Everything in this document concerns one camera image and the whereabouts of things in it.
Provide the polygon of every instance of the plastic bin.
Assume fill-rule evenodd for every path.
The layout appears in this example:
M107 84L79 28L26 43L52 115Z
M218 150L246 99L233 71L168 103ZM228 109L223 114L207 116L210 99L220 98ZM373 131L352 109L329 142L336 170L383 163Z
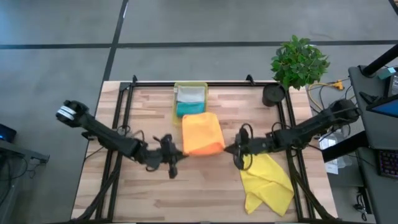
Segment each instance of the plastic bin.
M204 86L205 87L205 112L207 111L207 95L208 95L208 87L205 82L176 82L174 84L174 100L173 100L173 116L172 122L176 126L181 126L182 118L177 116L177 93L179 86Z

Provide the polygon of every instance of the black cylinder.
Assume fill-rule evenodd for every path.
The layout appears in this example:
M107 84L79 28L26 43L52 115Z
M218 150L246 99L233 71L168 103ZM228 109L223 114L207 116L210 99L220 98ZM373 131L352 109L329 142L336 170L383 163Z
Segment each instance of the black cylinder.
M375 72L385 66L390 61L398 57L398 44L380 56L378 59L370 63L362 70L362 74L366 77L372 77Z
M262 90L262 104L275 106L285 98L285 89L278 83L271 83L264 86Z

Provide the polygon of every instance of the black stand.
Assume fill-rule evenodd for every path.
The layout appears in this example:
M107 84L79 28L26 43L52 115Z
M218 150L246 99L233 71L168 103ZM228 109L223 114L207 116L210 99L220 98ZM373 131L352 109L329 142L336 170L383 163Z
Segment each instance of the black stand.
M359 69L361 70L362 75L365 77L373 78L380 68L387 65L387 63L391 62L396 57L398 57L398 44L393 46L386 53L382 54L378 59L370 63L368 66L365 67L360 65Z

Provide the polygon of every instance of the teal cloth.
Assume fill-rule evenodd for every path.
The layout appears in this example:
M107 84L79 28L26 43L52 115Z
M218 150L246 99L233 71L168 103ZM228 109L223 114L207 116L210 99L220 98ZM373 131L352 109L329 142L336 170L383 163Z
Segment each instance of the teal cloth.
M205 103L184 103L177 102L177 116L181 118L186 114L198 114L205 112Z

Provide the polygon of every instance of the folded orange towel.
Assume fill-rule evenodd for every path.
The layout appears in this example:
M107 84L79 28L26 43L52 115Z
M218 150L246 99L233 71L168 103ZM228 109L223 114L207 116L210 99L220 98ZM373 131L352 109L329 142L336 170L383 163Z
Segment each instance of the folded orange towel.
M220 153L225 148L217 116L205 112L182 118L183 153L205 156Z

